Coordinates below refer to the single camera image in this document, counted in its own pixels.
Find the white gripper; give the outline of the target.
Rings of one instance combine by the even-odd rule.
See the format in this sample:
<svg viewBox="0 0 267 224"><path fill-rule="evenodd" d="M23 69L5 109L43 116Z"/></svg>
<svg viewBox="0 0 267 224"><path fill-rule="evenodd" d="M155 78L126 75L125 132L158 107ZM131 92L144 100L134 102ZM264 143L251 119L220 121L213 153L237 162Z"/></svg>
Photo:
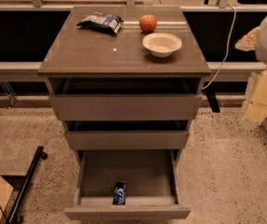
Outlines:
<svg viewBox="0 0 267 224"><path fill-rule="evenodd" d="M260 27L255 27L240 38L235 48L241 51L255 50L256 59L267 64L267 16ZM252 73L248 79L239 124L246 130L252 130L260 126L266 118L267 69L259 74Z"/></svg>

